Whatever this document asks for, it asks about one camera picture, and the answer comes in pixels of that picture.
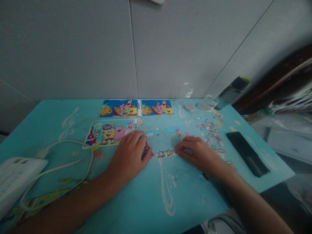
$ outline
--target charging cable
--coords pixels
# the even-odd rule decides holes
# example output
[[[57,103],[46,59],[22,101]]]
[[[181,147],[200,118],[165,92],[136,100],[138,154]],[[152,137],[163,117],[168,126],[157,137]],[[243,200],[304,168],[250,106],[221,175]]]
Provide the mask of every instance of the charging cable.
[[[49,149],[50,149],[52,146],[57,145],[57,144],[62,143],[62,142],[73,142],[73,143],[77,143],[77,144],[80,144],[80,145],[84,145],[84,146],[86,146],[86,147],[88,147],[88,148],[90,148],[90,149],[92,148],[90,145],[87,145],[87,144],[85,144],[85,143],[81,143],[81,142],[79,142],[79,141],[63,140],[63,141],[55,142],[55,143],[53,143],[52,145],[48,146],[44,151],[39,152],[39,153],[38,153],[39,155],[37,155],[36,158],[45,158],[45,156],[49,153]],[[30,184],[29,187],[28,187],[28,188],[26,189],[26,191],[24,192],[23,196],[21,197],[20,201],[19,201],[19,202],[20,202],[19,205],[20,205],[21,208],[23,208],[23,209],[26,210],[26,211],[35,211],[35,210],[38,210],[38,209],[41,209],[41,208],[47,206],[48,204],[51,204],[52,202],[56,201],[57,199],[59,199],[60,197],[62,197],[62,196],[65,195],[66,193],[68,193],[69,191],[75,189],[77,186],[79,186],[79,185],[87,178],[87,176],[88,176],[88,174],[89,174],[89,172],[90,172],[91,166],[92,166],[93,151],[91,151],[90,162],[89,162],[89,166],[88,166],[88,169],[87,169],[87,172],[86,172],[85,176],[84,176],[74,187],[72,187],[71,189],[69,189],[66,193],[61,194],[61,195],[59,195],[58,197],[56,197],[55,199],[49,201],[48,203],[46,203],[46,204],[44,204],[44,205],[41,205],[41,206],[38,206],[38,207],[35,207],[35,208],[27,207],[27,206],[25,205],[25,203],[24,203],[24,199],[25,199],[27,193],[29,192],[29,190],[32,188],[32,186],[36,183],[36,181],[37,181],[41,176],[43,176],[43,175],[45,175],[45,174],[48,174],[48,173],[50,173],[50,172],[52,172],[52,171],[56,171],[56,170],[58,170],[58,169],[64,168],[64,167],[68,167],[68,166],[74,165],[74,164],[76,164],[76,163],[78,163],[78,162],[80,162],[80,161],[81,161],[81,159],[79,159],[79,160],[77,160],[77,161],[74,161],[74,162],[70,162],[70,163],[61,165],[61,166],[58,166],[58,167],[51,168],[51,169],[49,169],[49,170],[47,170],[47,171],[45,171],[45,172],[43,172],[43,173],[40,173],[39,175],[35,176],[35,177],[34,177],[33,179],[31,179],[30,181],[26,182],[25,184],[23,184],[23,185],[21,185],[20,187],[18,187],[17,189],[15,189],[10,195],[8,195],[8,196],[4,199],[4,202],[5,202],[12,194],[14,194],[15,192],[18,192],[21,188],[23,188],[23,187],[25,187],[25,186],[27,186],[27,185]]]

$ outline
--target hand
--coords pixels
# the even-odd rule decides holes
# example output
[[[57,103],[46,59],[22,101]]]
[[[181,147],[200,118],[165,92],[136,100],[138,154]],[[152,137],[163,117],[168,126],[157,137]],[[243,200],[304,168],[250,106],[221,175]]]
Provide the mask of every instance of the hand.
[[[149,148],[141,160],[147,137],[144,132],[136,131],[126,135],[119,143],[113,158],[106,170],[110,176],[117,179],[121,187],[135,178],[147,165],[151,158],[152,148]]]
[[[183,147],[190,149],[193,153],[190,155],[184,152]],[[234,170],[224,162],[200,137],[187,136],[175,147],[180,149],[177,152],[190,163],[195,165],[202,172],[212,177],[224,180]]]

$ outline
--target right hand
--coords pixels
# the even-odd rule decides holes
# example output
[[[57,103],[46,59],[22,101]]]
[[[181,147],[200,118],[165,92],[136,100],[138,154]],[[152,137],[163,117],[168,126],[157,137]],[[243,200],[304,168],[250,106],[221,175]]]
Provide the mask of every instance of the right hand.
[[[233,168],[224,162],[200,137],[187,136],[181,143],[176,145],[175,149],[183,147],[190,149],[193,153],[190,155],[183,150],[179,150],[177,152],[178,155],[188,160],[202,172],[216,179],[222,181],[234,171]]]

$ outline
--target left hand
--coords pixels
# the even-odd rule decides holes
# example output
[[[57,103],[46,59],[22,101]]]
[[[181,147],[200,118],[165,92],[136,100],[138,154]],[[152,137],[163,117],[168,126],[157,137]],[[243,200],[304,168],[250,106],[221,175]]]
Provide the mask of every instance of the left hand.
[[[147,137],[143,135],[144,132],[141,131],[126,135],[119,143],[106,170],[110,176],[118,179],[122,187],[135,178],[146,167],[151,158],[152,148],[149,148],[141,160],[147,141]]]

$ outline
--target wall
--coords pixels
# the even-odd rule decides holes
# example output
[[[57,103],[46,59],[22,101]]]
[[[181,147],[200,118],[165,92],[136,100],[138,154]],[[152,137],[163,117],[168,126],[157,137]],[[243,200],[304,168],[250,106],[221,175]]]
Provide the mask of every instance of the wall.
[[[192,97],[218,93],[238,75],[257,80],[312,41],[307,0],[0,4],[7,133],[42,99],[172,98],[184,82]]]
[[[312,1],[275,0],[206,94],[219,94],[233,79],[243,75],[252,84],[241,98],[274,65],[311,43]]]

